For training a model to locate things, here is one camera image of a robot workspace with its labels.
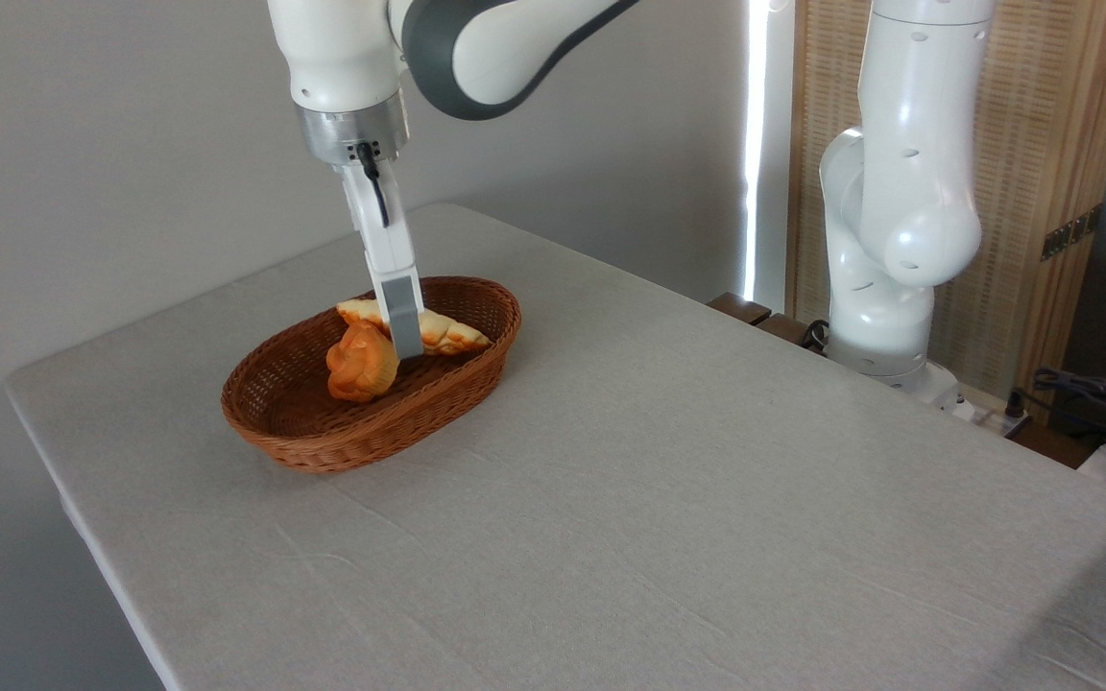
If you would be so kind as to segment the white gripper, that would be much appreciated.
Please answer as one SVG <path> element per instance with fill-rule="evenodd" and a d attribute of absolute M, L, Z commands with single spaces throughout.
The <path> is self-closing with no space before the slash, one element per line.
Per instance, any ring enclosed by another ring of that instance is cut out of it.
<path fill-rule="evenodd" d="M 376 163 L 372 179 L 359 163 L 340 166 L 352 222 L 363 240 L 366 266 L 373 283 L 380 284 L 380 312 L 390 328 L 399 360 L 424 354 L 421 323 L 424 297 L 416 250 L 399 195 L 392 161 Z"/>

